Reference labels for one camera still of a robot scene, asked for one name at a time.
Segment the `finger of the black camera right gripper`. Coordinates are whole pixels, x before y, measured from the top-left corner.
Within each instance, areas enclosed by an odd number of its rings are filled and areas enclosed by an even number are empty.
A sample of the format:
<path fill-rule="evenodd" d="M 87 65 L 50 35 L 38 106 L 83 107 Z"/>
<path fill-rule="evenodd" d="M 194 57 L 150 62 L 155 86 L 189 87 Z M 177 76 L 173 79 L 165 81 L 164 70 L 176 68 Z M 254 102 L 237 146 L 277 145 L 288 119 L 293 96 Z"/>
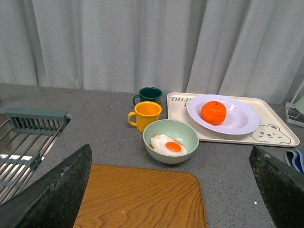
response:
<path fill-rule="evenodd" d="M 304 226 L 304 175 L 258 146 L 250 166 L 264 204 L 277 228 Z"/>

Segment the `black camera left gripper finger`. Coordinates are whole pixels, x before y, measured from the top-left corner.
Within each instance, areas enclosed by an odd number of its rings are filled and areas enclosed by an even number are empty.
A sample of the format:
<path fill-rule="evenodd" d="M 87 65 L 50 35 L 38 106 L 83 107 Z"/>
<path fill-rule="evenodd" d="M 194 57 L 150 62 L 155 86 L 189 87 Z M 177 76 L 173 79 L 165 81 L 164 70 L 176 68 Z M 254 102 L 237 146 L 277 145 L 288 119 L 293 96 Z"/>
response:
<path fill-rule="evenodd" d="M 0 206 L 2 228 L 71 228 L 92 164 L 86 144 Z"/>

